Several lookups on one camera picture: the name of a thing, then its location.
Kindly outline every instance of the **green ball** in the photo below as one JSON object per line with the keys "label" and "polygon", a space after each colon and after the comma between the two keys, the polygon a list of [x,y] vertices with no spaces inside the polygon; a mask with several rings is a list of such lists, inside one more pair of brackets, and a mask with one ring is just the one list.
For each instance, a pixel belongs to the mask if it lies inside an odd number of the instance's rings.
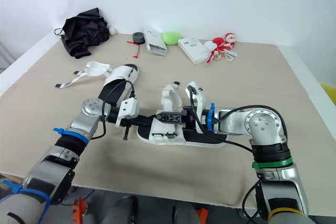
{"label": "green ball", "polygon": [[182,39],[182,36],[176,31],[170,31],[168,33],[163,33],[162,39],[166,45],[172,46],[177,45],[177,42],[179,39]]}

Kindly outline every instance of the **gray tape roll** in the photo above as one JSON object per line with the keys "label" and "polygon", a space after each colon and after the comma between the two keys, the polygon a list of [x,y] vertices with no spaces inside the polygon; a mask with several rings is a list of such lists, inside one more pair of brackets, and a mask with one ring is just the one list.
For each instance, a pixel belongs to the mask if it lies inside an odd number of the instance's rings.
{"label": "gray tape roll", "polygon": [[143,35],[142,32],[137,31],[136,33],[132,34],[133,37],[133,42],[137,43],[139,45],[144,44],[145,43],[145,37]]}

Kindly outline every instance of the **black cable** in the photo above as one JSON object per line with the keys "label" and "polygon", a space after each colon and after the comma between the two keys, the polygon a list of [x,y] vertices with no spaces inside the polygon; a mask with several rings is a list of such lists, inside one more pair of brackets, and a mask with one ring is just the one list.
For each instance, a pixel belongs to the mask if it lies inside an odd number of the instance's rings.
{"label": "black cable", "polygon": [[238,144],[238,143],[235,143],[235,142],[231,142],[231,141],[228,141],[228,140],[221,140],[221,139],[217,139],[217,138],[214,138],[212,136],[210,136],[206,131],[205,129],[203,128],[201,122],[199,121],[199,118],[197,116],[197,113],[196,113],[196,108],[195,108],[195,104],[194,104],[194,100],[193,100],[193,91],[192,91],[192,87],[191,86],[188,86],[188,89],[189,89],[189,94],[190,94],[190,105],[191,105],[191,108],[192,108],[192,112],[193,112],[193,116],[195,117],[195,120],[199,126],[199,128],[201,129],[201,131],[203,132],[203,134],[205,136],[207,136],[208,138],[210,138],[211,140],[215,140],[215,141],[218,141],[218,142],[221,142],[221,143],[226,143],[226,144],[232,144],[232,145],[236,145],[238,147],[241,147],[249,152],[252,152],[252,150],[242,144]]}
{"label": "black cable", "polygon": [[[92,189],[92,191],[82,200],[86,200],[87,198],[89,198],[91,196],[91,194],[93,194],[93,192],[95,191],[95,189]],[[62,206],[72,206],[73,204],[63,204],[63,203],[60,203],[60,205]]]}
{"label": "black cable", "polygon": [[128,82],[130,85],[131,85],[131,87],[132,87],[132,92],[131,92],[131,95],[130,95],[130,97],[134,97],[134,85],[133,85],[133,83],[132,82],[130,82],[129,80],[123,80],[123,81],[121,81],[121,82],[119,82],[117,85],[115,85],[115,87],[110,91],[110,93],[105,97],[105,99],[104,99],[104,101],[103,101],[103,105],[102,105],[102,107],[101,107],[101,119],[102,119],[102,122],[103,122],[103,134],[101,134],[100,136],[95,136],[95,137],[93,137],[93,138],[91,138],[91,139],[98,139],[98,138],[101,138],[101,137],[103,137],[103,136],[105,136],[105,134],[106,134],[106,123],[105,123],[105,115],[104,115],[104,111],[105,111],[105,104],[106,104],[106,101],[107,101],[107,99],[110,97],[110,95],[114,92],[114,90],[116,90],[116,88],[119,86],[119,85],[121,85],[121,84],[123,84],[123,83],[125,83],[125,82]]}
{"label": "black cable", "polygon": [[55,35],[59,35],[60,36],[60,34],[63,32],[63,28],[56,28],[55,30],[54,30],[54,34]]}
{"label": "black cable", "polygon": [[282,129],[283,129],[283,134],[285,135],[286,139],[288,140],[288,133],[287,133],[287,127],[285,124],[284,119],[282,118],[282,116],[280,115],[280,113],[278,111],[276,111],[275,109],[273,109],[272,107],[269,106],[265,106],[265,105],[248,105],[248,106],[243,106],[243,107],[238,107],[238,108],[234,108],[233,110],[230,110],[229,112],[227,112],[226,114],[222,115],[219,119],[218,119],[218,123],[227,118],[229,115],[231,115],[234,112],[237,112],[239,110],[245,110],[245,109],[252,109],[252,108],[262,108],[262,109],[267,109],[267,110],[271,110],[274,111],[278,116],[279,119],[281,121],[282,124]]}
{"label": "black cable", "polygon": [[259,213],[259,210],[257,210],[252,216],[251,216],[251,218],[253,219],[253,218],[255,218],[257,215],[258,215],[258,213]]}
{"label": "black cable", "polygon": [[255,214],[253,216],[250,216],[246,210],[245,210],[245,203],[246,203],[246,200],[248,198],[248,196],[250,195],[250,193],[252,193],[252,191],[256,188],[256,186],[260,183],[260,179],[250,188],[250,190],[246,193],[244,199],[243,199],[243,203],[242,203],[242,210],[243,210],[243,213],[246,215],[246,217],[248,218],[248,221],[251,221],[253,224],[258,224],[256,223],[253,218],[257,216],[258,214],[258,210],[255,212]]}

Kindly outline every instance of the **black cloth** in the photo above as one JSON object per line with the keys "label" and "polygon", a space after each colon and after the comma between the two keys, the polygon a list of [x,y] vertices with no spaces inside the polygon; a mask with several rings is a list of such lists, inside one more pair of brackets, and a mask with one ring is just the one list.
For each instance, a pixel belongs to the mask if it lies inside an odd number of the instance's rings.
{"label": "black cloth", "polygon": [[99,15],[98,8],[68,18],[62,29],[65,33],[61,35],[63,45],[76,59],[91,55],[88,47],[98,46],[110,37],[107,22]]}

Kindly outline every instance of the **white wall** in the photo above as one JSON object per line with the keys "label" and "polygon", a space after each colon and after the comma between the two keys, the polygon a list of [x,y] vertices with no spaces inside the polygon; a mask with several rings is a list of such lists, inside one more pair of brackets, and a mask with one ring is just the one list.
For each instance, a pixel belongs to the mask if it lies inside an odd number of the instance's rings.
{"label": "white wall", "polygon": [[319,81],[336,86],[335,0],[1,0],[0,41],[20,56],[66,18],[93,7],[121,33],[153,25],[213,38],[293,45]]}

